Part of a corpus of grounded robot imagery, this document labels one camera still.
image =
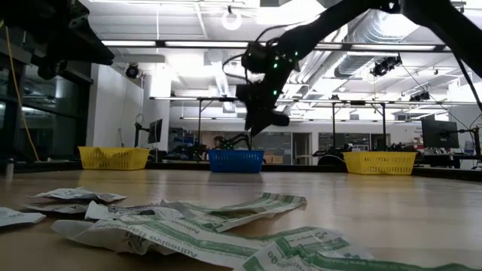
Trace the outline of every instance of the wooden table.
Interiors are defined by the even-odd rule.
[[[308,199],[305,210],[295,209],[231,232],[260,236],[302,226],[327,227],[343,231],[377,259],[422,266],[457,262],[482,268],[480,184],[340,173],[46,172],[0,180],[0,206],[21,209],[28,196],[78,186],[129,196],[122,205],[191,199],[225,206],[252,200],[262,192],[301,195]],[[64,217],[56,215],[31,227],[0,229],[0,270],[225,269],[180,254],[116,254],[70,242],[50,229],[53,221]]]

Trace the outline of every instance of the blue basket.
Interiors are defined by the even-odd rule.
[[[210,150],[208,155],[212,172],[259,173],[264,151]]]

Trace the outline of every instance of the yellow cable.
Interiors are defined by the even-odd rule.
[[[8,33],[8,26],[5,27],[5,32],[7,34],[8,56],[10,57],[10,65],[13,73],[12,78],[14,79],[15,91],[17,92],[18,106],[20,107],[20,116],[22,117],[23,125],[25,126],[25,131],[27,131],[27,137],[29,138],[29,142],[30,142],[30,145],[32,146],[33,153],[35,154],[35,159],[37,159],[37,162],[39,162],[40,159],[38,158],[37,150],[35,149],[35,145],[33,144],[32,137],[30,137],[30,131],[27,126],[25,116],[23,115],[22,99],[20,98],[20,91],[18,90],[18,84],[17,84],[17,76],[15,75],[14,58],[12,57],[12,48],[10,46],[10,35]]]

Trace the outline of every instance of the black monitor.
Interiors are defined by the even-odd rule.
[[[423,146],[425,148],[459,148],[457,123],[439,120],[422,120]]]
[[[148,138],[148,143],[156,143],[160,141],[160,131],[163,126],[163,120],[156,120],[154,122],[151,122],[149,124],[149,138]]]

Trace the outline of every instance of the yellow basket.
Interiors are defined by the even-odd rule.
[[[348,172],[365,175],[410,175],[415,152],[356,151],[343,153]]]
[[[78,147],[84,169],[144,169],[149,151],[142,148]]]

